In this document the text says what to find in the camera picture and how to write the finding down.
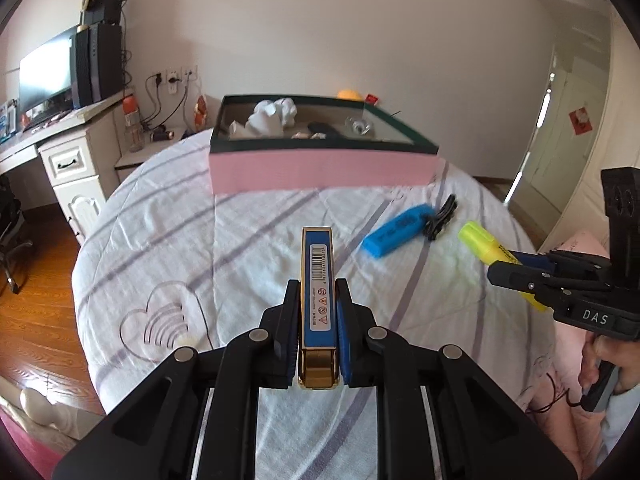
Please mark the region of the person's right hand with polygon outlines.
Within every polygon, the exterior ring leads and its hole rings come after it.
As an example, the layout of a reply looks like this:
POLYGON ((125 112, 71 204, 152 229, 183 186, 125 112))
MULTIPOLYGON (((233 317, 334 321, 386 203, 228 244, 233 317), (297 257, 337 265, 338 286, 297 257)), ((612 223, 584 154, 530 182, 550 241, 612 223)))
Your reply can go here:
POLYGON ((598 379, 598 367, 603 362, 617 366, 616 394, 633 389, 640 382, 640 342, 620 341, 607 336, 588 333, 582 347, 582 365, 578 376, 583 389, 590 388, 598 379))

